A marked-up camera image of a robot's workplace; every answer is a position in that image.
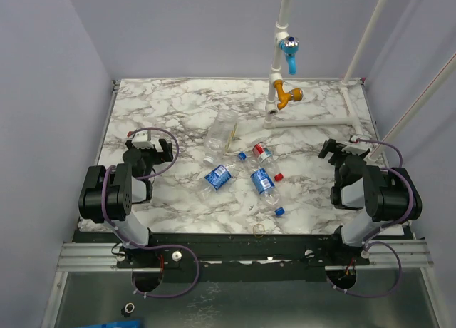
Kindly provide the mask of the large clear juice bottle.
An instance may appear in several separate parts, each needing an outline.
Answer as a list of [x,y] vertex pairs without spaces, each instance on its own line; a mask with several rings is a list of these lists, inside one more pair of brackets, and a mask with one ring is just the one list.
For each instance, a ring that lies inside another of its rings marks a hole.
[[204,139],[204,164],[214,165],[224,157],[236,133],[237,120],[238,114],[234,111],[218,112]]

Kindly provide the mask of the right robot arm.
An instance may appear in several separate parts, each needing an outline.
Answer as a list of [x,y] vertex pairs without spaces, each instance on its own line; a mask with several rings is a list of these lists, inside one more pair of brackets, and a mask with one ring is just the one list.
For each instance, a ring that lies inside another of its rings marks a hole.
[[[398,167],[380,168],[367,164],[370,153],[366,143],[392,148],[399,158]],[[357,210],[359,214],[349,223],[338,227],[339,241],[328,246],[328,258],[344,265],[353,257],[353,247],[368,248],[369,242],[385,229],[417,220],[423,202],[407,170],[402,153],[390,143],[352,136],[347,143],[328,139],[318,154],[334,167],[331,204],[340,210]]]

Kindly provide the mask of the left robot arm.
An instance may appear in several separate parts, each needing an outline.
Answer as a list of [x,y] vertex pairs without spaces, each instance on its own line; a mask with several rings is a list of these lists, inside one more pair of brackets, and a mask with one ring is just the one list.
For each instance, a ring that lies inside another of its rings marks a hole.
[[171,142],[161,138],[158,143],[159,148],[149,138],[140,143],[127,140],[121,163],[110,170],[103,165],[88,168],[78,199],[80,216],[110,228],[124,248],[134,249],[133,258],[142,267],[153,266],[158,251],[150,229],[132,213],[132,206],[151,201],[153,181],[148,176],[156,165],[174,158]]

